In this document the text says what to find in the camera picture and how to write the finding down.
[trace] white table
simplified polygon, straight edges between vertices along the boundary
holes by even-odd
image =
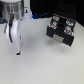
[[[84,84],[84,27],[71,47],[46,36],[50,18],[21,22],[21,55],[8,51],[0,25],[0,84]]]

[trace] robotic arm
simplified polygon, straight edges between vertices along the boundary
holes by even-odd
[[[6,19],[6,37],[11,53],[20,55],[20,21],[24,16],[23,0],[1,0],[2,15]]]

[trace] white surface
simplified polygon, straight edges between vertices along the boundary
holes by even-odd
[[[84,84],[84,27],[76,23],[69,47],[46,36],[50,20],[22,22],[20,56],[8,52],[0,25],[0,84]]]

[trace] black object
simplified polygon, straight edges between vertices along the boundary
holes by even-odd
[[[68,20],[70,22],[73,22],[74,24],[72,26],[68,25],[66,23],[66,21],[68,21]],[[46,35],[48,35],[49,37],[52,37],[52,38],[53,38],[54,34],[58,35],[59,37],[64,38],[63,43],[71,46],[73,43],[73,40],[74,40],[74,36],[66,34],[64,32],[64,30],[68,26],[71,28],[71,31],[74,33],[74,26],[76,23],[75,5],[64,3],[64,2],[59,3],[59,5],[56,7],[56,10],[53,13],[52,20],[51,20],[50,24],[52,24],[53,22],[57,23],[56,24],[57,28],[54,29],[52,27],[47,26]]]
[[[6,20],[2,16],[1,8],[2,8],[2,5],[1,5],[1,1],[0,1],[0,24],[3,24],[3,23],[6,23]]]
[[[11,27],[12,27],[12,24],[13,24],[13,19],[14,19],[14,15],[11,14],[10,15],[10,20],[9,20],[9,37],[10,37],[11,43],[13,43],[12,36],[11,36]]]

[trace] black plastic part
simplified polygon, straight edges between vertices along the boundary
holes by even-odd
[[[16,55],[20,55],[21,53],[19,52],[19,53],[17,53]]]
[[[53,19],[53,16],[59,17],[58,21],[55,21]],[[53,35],[56,34],[60,37],[63,37],[63,43],[71,46],[74,40],[74,36],[66,34],[64,30],[66,29],[66,26],[69,26],[66,21],[70,20],[74,23],[71,27],[71,31],[74,33],[74,26],[76,23],[76,9],[75,6],[68,3],[59,3],[55,12],[53,13],[52,20],[50,23],[53,23],[54,21],[57,23],[57,28],[53,29],[49,26],[47,27],[47,35],[53,38]]]
[[[65,44],[71,46],[72,43],[73,43],[73,40],[74,40],[74,37],[73,37],[73,36],[70,36],[70,35],[68,35],[68,34],[65,34],[63,43],[65,43]]]
[[[9,20],[9,37],[10,37],[10,42],[11,43],[13,43],[12,36],[11,36],[11,27],[12,27],[12,24],[13,24],[13,19],[14,19],[14,15],[11,14],[10,15],[10,20]]]
[[[55,32],[54,28],[47,26],[47,33],[46,33],[46,35],[48,35],[49,37],[53,38],[54,32]]]

